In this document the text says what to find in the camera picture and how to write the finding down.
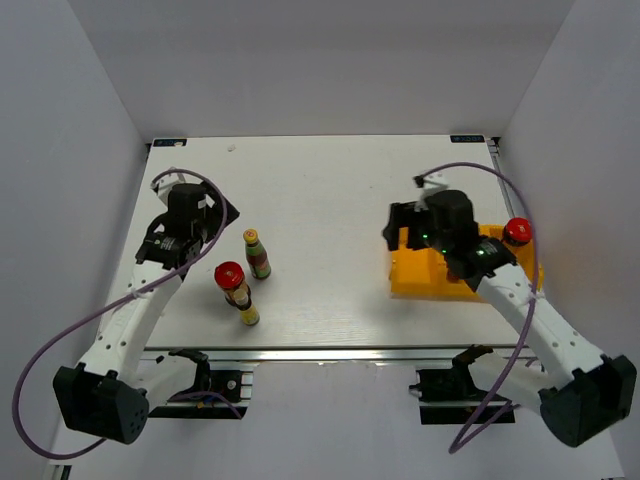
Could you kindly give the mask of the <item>aluminium table edge rail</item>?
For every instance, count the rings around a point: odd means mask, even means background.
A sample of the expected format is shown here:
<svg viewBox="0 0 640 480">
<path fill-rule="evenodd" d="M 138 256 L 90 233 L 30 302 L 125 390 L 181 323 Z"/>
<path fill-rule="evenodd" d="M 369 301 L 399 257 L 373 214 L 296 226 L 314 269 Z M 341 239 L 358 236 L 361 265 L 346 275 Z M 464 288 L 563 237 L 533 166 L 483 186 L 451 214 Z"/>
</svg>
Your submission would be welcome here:
<svg viewBox="0 0 640 480">
<path fill-rule="evenodd" d="M 129 446 L 109 442 L 62 461 L 66 479 L 555 478 L 568 451 L 534 413 L 493 425 L 456 455 L 453 425 L 424 426 L 407 387 L 416 368 L 471 343 L 509 353 L 516 335 L 479 303 L 389 295 L 381 238 L 415 174 L 448 179 L 486 223 L 509 215 L 495 147 L 448 136 L 190 138 L 151 146 L 144 181 L 170 168 L 210 178 L 239 219 L 190 272 L 146 357 L 194 347 L 257 369 L 244 420 L 153 419 Z M 258 280 L 243 233 L 258 232 L 271 274 Z M 260 314 L 242 322 L 214 281 L 234 261 Z"/>
</svg>

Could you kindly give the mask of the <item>red-lid chili sauce jar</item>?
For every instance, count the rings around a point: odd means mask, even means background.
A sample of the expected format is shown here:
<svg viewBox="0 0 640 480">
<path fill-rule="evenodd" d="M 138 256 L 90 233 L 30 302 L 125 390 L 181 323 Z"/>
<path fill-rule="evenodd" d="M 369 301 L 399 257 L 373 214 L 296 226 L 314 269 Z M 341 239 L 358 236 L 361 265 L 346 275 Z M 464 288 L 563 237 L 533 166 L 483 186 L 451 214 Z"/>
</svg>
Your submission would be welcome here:
<svg viewBox="0 0 640 480">
<path fill-rule="evenodd" d="M 512 247 L 524 247 L 532 239 L 533 230 L 526 218 L 513 217 L 503 227 L 502 240 Z"/>
</svg>

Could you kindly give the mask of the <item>white-cap yellow-label bottle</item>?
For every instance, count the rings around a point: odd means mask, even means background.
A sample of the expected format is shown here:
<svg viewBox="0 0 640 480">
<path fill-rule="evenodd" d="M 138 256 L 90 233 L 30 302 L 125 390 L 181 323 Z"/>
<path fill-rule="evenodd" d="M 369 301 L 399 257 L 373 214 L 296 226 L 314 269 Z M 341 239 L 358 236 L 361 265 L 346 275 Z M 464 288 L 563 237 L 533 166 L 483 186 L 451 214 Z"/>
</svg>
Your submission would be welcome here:
<svg viewBox="0 0 640 480">
<path fill-rule="evenodd" d="M 233 293 L 233 298 L 242 322 L 247 326 L 256 325 L 260 321 L 260 314 L 250 295 L 244 289 L 238 289 Z"/>
</svg>

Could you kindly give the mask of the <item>yellow plastic bin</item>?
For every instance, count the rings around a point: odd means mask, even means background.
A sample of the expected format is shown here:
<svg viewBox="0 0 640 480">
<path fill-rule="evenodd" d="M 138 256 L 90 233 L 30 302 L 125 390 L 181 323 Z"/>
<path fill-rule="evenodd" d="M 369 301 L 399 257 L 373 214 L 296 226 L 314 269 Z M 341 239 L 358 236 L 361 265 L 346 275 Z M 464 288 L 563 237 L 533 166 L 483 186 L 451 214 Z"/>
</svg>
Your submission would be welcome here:
<svg viewBox="0 0 640 480">
<path fill-rule="evenodd" d="M 481 234 L 499 238 L 516 256 L 529 281 L 534 274 L 534 246 L 512 247 L 502 240 L 503 227 L 496 224 L 479 226 Z M 483 300 L 462 280 L 449 273 L 444 257 L 433 249 L 412 250 L 407 247 L 408 228 L 400 230 L 399 249 L 391 253 L 390 291 L 408 298 L 480 302 Z"/>
</svg>

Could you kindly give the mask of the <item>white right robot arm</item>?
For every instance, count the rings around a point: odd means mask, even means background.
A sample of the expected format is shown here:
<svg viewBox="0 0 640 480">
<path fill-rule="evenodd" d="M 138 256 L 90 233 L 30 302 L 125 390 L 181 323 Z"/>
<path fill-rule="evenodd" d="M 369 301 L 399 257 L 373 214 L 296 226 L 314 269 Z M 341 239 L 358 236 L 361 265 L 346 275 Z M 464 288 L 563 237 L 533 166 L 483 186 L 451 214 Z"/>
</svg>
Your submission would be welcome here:
<svg viewBox="0 0 640 480">
<path fill-rule="evenodd" d="M 447 381 L 422 395 L 436 398 L 453 392 L 472 399 L 480 392 L 484 404 L 495 396 L 505 404 L 494 414 L 525 407 L 540 414 L 549 431 L 564 445 L 578 447 L 625 419 L 637 378 L 625 357 L 610 358 L 584 339 L 537 292 L 505 242 L 483 235 L 473 206 L 459 190 L 443 190 L 418 202 L 393 203 L 382 231 L 389 251 L 399 250 L 407 237 L 412 251 L 434 251 L 448 272 L 487 301 L 520 333 L 517 349 L 529 347 L 541 361 L 536 373 L 488 346 L 475 345 L 457 355 Z"/>
</svg>

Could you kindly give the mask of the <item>right blue corner sticker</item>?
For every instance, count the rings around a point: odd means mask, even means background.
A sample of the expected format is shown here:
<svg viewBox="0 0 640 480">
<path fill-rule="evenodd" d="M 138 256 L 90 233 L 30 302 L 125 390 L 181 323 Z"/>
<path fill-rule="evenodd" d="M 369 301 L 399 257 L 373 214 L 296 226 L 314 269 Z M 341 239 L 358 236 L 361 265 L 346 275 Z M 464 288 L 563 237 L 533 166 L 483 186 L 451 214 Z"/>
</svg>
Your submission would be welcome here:
<svg viewBox="0 0 640 480">
<path fill-rule="evenodd" d="M 452 143 L 484 143 L 483 135 L 454 134 L 449 136 Z"/>
</svg>

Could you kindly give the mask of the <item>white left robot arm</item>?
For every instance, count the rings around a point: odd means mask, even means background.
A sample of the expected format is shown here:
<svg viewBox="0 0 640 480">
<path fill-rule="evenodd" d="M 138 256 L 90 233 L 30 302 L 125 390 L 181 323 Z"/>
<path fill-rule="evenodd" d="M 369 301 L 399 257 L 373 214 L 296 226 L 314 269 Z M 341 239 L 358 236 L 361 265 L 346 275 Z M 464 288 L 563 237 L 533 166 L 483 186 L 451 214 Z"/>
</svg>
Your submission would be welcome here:
<svg viewBox="0 0 640 480">
<path fill-rule="evenodd" d="M 135 255 L 130 300 L 114 309 L 75 367 L 60 368 L 53 389 L 67 428 L 123 444 L 141 434 L 149 414 L 173 397 L 199 399 L 211 387 L 206 354 L 178 348 L 148 369 L 139 363 L 192 261 L 238 218 L 206 183 L 159 186 L 166 206 L 147 228 Z"/>
</svg>

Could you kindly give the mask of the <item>green-label sauce bottle yellow cap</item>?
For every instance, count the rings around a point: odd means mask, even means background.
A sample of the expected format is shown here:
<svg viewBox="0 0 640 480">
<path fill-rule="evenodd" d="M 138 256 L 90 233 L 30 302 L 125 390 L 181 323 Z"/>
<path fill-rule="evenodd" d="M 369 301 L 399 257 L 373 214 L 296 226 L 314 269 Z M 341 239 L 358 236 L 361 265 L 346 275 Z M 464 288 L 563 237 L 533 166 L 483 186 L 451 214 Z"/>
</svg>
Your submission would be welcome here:
<svg viewBox="0 0 640 480">
<path fill-rule="evenodd" d="M 271 265 L 266 249 L 255 229 L 247 229 L 243 233 L 245 242 L 245 256 L 249 264 L 251 274 L 258 280 L 264 280 L 271 274 Z"/>
</svg>

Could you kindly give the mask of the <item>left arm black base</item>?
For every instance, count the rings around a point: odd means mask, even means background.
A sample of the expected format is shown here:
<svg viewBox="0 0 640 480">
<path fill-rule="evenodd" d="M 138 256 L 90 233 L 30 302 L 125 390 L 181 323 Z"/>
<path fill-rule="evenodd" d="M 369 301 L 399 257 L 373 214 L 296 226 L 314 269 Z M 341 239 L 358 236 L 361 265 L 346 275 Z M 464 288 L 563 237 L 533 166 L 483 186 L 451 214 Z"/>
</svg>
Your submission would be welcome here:
<svg viewBox="0 0 640 480">
<path fill-rule="evenodd" d="M 154 361 L 187 360 L 195 366 L 195 380 L 149 413 L 150 418 L 192 420 L 242 420 L 252 397 L 253 367 L 240 362 L 214 360 L 192 349 L 169 350 Z"/>
</svg>

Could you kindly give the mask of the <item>red-lid sauce jar yellow label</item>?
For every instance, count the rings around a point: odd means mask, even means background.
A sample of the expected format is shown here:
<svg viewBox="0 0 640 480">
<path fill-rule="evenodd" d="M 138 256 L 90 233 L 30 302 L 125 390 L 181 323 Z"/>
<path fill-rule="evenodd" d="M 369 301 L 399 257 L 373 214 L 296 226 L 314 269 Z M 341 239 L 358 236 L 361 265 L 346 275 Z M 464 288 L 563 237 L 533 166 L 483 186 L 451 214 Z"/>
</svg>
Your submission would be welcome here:
<svg viewBox="0 0 640 480">
<path fill-rule="evenodd" d="M 251 289 L 246 282 L 244 270 L 240 264 L 234 261 L 225 261 L 219 264 L 213 274 L 214 281 L 223 291 L 226 302 L 235 307 L 234 292 L 238 289 L 244 290 L 251 296 Z"/>
</svg>

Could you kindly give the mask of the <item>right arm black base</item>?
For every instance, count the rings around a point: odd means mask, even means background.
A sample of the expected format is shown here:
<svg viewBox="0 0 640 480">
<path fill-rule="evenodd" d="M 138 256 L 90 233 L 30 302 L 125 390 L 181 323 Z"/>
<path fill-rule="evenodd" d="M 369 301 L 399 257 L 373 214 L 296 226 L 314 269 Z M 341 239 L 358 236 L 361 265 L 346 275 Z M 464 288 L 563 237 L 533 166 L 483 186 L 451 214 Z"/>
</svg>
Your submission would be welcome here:
<svg viewBox="0 0 640 480">
<path fill-rule="evenodd" d="M 471 379 L 468 366 L 493 349 L 474 345 L 451 359 L 448 367 L 421 368 L 417 380 L 408 387 L 419 400 L 420 422 L 424 426 L 463 426 L 486 396 Z"/>
</svg>

